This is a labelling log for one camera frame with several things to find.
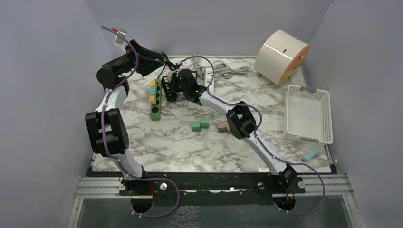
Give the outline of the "white plastic basket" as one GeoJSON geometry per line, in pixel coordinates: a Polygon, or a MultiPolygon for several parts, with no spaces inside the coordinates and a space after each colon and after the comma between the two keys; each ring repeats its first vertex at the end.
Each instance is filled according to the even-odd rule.
{"type": "Polygon", "coordinates": [[[328,91],[288,85],[285,108],[285,138],[319,146],[334,142],[328,91]]]}

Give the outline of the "black power strip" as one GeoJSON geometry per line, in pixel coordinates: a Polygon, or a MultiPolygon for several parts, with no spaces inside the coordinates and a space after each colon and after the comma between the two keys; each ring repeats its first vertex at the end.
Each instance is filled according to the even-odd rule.
{"type": "Polygon", "coordinates": [[[168,76],[163,76],[162,83],[167,101],[175,102],[177,100],[177,92],[175,91],[176,80],[168,76]]]}

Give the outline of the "light blue small device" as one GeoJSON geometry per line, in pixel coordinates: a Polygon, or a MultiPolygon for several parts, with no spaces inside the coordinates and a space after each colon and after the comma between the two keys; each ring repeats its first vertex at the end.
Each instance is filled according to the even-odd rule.
{"type": "Polygon", "coordinates": [[[320,152],[320,147],[314,147],[300,158],[302,162],[307,162],[315,157],[320,152]]]}

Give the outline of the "white power strip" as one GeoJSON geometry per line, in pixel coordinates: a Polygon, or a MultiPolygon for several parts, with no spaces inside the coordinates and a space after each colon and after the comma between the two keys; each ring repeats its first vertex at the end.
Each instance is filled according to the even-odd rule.
{"type": "Polygon", "coordinates": [[[204,70],[204,86],[213,93],[214,91],[214,73],[211,68],[204,70]]]}

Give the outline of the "aluminium rail frame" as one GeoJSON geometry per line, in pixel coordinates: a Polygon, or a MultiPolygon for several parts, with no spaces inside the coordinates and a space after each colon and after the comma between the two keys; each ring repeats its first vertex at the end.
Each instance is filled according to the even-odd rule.
{"type": "Polygon", "coordinates": [[[80,178],[70,228],[361,228],[345,174],[299,175],[274,189],[267,173],[151,172],[124,183],[116,172],[80,178]]]}

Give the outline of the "green power strip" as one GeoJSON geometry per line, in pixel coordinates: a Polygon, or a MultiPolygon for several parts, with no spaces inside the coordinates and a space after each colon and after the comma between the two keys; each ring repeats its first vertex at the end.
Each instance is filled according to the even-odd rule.
{"type": "Polygon", "coordinates": [[[149,89],[150,118],[152,121],[159,121],[161,119],[161,98],[162,82],[160,79],[152,80],[149,89]]]}

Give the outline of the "beige cylindrical container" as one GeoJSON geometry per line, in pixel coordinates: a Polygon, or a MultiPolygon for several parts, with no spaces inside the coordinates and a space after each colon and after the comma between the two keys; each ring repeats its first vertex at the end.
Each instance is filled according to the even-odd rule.
{"type": "Polygon", "coordinates": [[[265,77],[276,87],[282,87],[292,79],[309,51],[308,43],[278,30],[260,48],[254,68],[258,75],[265,77]]]}

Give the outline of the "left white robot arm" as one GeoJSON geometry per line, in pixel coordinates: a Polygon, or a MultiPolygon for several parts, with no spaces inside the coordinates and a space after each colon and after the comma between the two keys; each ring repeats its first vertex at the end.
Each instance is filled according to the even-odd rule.
{"type": "Polygon", "coordinates": [[[163,67],[164,52],[155,52],[131,40],[125,54],[103,64],[96,73],[105,95],[99,107],[85,115],[91,148],[95,154],[109,158],[118,167],[124,180],[132,181],[131,188],[138,195],[149,190],[149,181],[142,177],[143,166],[129,154],[129,136],[120,107],[128,97],[127,77],[137,72],[147,76],[163,67]]]}

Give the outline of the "yellow plug upper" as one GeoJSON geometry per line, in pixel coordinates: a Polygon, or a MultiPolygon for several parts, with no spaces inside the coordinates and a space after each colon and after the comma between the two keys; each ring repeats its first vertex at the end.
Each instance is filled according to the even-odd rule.
{"type": "Polygon", "coordinates": [[[150,87],[154,87],[154,88],[156,88],[157,87],[157,82],[155,81],[155,80],[152,80],[151,82],[150,82],[150,87]]]}

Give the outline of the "blue plug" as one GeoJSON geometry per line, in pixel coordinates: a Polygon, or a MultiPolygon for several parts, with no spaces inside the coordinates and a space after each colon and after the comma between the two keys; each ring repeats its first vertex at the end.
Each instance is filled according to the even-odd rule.
{"type": "Polygon", "coordinates": [[[156,95],[157,94],[157,89],[155,87],[150,87],[150,95],[156,95]]]}

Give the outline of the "yellow plug lower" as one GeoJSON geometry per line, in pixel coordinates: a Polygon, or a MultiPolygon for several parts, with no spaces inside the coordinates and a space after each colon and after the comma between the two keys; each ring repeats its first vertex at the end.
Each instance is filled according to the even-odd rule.
{"type": "Polygon", "coordinates": [[[157,98],[155,95],[149,95],[149,102],[151,105],[157,105],[157,98]]]}

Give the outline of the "green plug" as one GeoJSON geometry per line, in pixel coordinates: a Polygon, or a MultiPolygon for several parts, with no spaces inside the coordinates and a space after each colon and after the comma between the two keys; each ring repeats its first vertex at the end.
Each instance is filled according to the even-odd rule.
{"type": "Polygon", "coordinates": [[[208,118],[202,118],[200,120],[200,127],[201,128],[209,128],[210,126],[210,120],[208,118]]]}
{"type": "Polygon", "coordinates": [[[193,132],[199,132],[201,130],[201,123],[200,121],[194,121],[192,122],[192,131],[193,132]]]}

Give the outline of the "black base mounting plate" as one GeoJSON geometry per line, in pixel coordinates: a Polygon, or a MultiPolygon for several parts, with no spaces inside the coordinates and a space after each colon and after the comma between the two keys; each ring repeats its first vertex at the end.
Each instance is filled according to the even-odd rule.
{"type": "Polygon", "coordinates": [[[81,178],[77,196],[128,199],[135,207],[273,205],[274,198],[305,193],[301,177],[288,189],[268,173],[147,173],[149,181],[126,181],[118,173],[81,178]]]}

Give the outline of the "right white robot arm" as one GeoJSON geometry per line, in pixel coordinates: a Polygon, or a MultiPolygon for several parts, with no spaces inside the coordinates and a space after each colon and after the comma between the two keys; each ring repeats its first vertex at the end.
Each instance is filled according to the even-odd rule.
{"type": "Polygon", "coordinates": [[[163,85],[172,94],[183,93],[192,103],[224,114],[230,133],[247,143],[269,168],[273,175],[275,189],[280,193],[288,192],[293,188],[297,172],[289,162],[281,159],[263,138],[259,131],[262,124],[260,111],[244,101],[235,103],[215,95],[210,90],[212,82],[213,79],[208,86],[199,85],[189,69],[182,69],[163,77],[163,85]]]}

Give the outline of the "yellow plug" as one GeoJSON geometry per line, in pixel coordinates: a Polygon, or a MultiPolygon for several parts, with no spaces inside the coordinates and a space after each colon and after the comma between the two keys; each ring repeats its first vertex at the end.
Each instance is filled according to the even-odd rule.
{"type": "Polygon", "coordinates": [[[154,87],[154,88],[156,88],[157,87],[157,82],[155,81],[155,80],[152,80],[151,82],[150,82],[150,87],[154,87]]]}
{"type": "Polygon", "coordinates": [[[157,98],[155,95],[149,95],[149,102],[151,105],[157,105],[157,98]]]}

